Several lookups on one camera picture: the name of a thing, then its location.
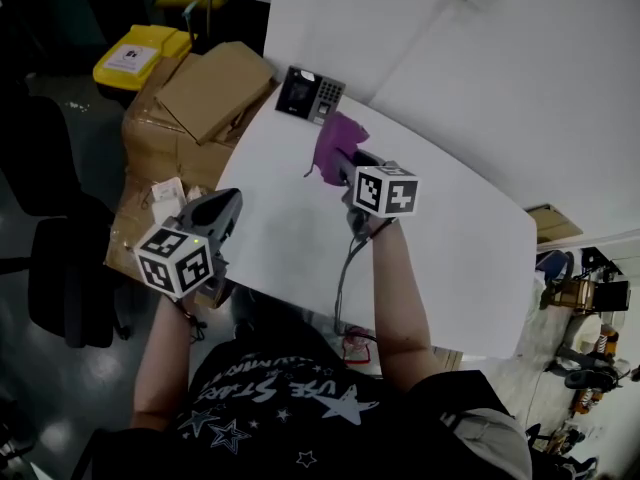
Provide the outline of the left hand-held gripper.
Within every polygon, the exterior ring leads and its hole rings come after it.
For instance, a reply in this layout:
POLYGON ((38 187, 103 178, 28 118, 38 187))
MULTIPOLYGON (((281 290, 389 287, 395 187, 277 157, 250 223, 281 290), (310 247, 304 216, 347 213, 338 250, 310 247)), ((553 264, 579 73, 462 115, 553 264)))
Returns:
POLYGON ((174 301, 196 292, 205 305, 219 307, 232 291, 221 248, 242 206, 239 189, 217 190, 187 203, 163 224, 152 225, 134 248, 144 284, 174 301))

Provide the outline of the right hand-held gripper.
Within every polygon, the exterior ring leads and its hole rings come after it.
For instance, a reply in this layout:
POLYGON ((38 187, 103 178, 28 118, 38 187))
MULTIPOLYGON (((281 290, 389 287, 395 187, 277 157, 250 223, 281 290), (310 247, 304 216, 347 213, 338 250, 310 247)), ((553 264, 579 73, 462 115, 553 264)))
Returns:
POLYGON ((393 221, 416 213, 419 177, 365 150, 335 154, 340 180, 347 187, 342 202, 357 241, 372 238, 377 220, 393 221))

